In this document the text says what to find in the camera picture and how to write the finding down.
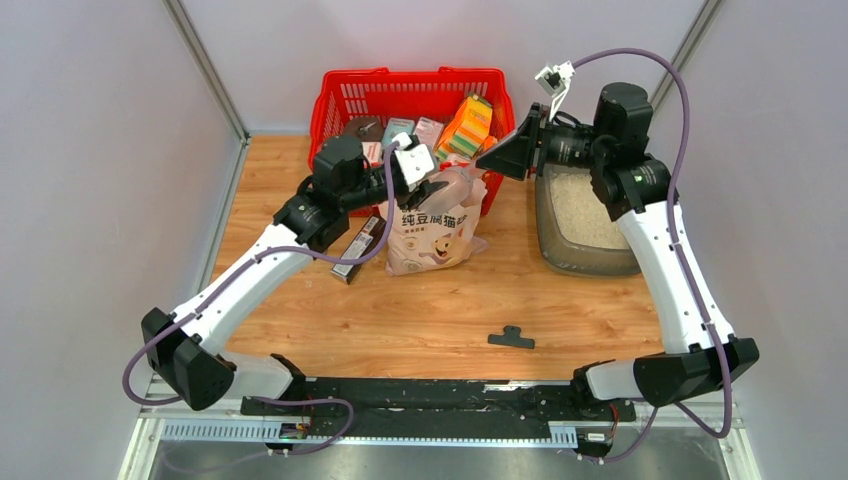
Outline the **pink cat litter bag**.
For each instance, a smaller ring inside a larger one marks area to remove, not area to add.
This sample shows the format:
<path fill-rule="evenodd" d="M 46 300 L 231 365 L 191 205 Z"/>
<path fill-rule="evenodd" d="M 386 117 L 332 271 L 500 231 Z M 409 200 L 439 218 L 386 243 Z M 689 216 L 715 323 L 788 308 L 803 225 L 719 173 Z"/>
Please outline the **pink cat litter bag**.
<path fill-rule="evenodd" d="M 379 207 L 393 215 L 386 272 L 401 276 L 456 266 L 485 251 L 489 244 L 475 234 L 487 187 L 471 166 L 452 166 L 431 180 L 446 186 L 423 203 L 424 210 Z"/>

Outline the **black bag clip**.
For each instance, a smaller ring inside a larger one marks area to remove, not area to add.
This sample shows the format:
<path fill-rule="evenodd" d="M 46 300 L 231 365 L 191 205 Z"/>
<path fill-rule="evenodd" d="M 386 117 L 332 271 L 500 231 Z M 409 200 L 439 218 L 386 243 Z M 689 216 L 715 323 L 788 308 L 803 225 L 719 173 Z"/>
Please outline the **black bag clip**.
<path fill-rule="evenodd" d="M 505 325 L 500 334 L 489 334 L 487 343 L 491 345 L 528 350 L 535 348 L 535 340 L 524 337 L 522 335 L 522 329 L 515 325 Z"/>

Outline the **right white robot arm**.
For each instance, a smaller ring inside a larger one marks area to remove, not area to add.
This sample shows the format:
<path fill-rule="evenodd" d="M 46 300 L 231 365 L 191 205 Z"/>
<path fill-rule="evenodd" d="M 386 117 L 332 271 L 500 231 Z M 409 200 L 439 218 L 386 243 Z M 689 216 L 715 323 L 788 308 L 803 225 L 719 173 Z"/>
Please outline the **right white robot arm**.
<path fill-rule="evenodd" d="M 647 153 L 653 107 L 637 85 L 606 85 L 591 124 L 559 125 L 531 106 L 523 123 L 477 160 L 478 167 L 523 180 L 546 166 L 583 168 L 612 222 L 622 231 L 652 296 L 661 324 L 661 353 L 610 360 L 575 371 L 570 404 L 598 417 L 613 399 L 655 407 L 703 394 L 730 393 L 760 358 L 715 304 L 688 243 L 672 174 Z"/>

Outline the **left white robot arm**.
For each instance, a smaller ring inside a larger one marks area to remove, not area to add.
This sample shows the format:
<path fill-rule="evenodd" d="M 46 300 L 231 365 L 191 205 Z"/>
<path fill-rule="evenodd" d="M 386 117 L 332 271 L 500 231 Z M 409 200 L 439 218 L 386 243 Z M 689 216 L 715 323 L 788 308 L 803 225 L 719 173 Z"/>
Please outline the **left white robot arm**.
<path fill-rule="evenodd" d="M 171 312 L 151 309 L 141 321 L 145 359 L 173 390 L 173 402 L 205 410 L 225 398 L 266 397 L 283 415 L 304 405 L 306 390 L 281 357 L 228 353 L 242 322 L 285 280 L 321 259 L 341 264 L 328 248 L 350 227 L 353 211 L 386 201 L 418 206 L 438 190 L 432 150 L 398 134 L 371 165 L 360 140 L 337 135 L 312 159 L 312 172 L 274 214 L 252 246 L 222 275 Z"/>

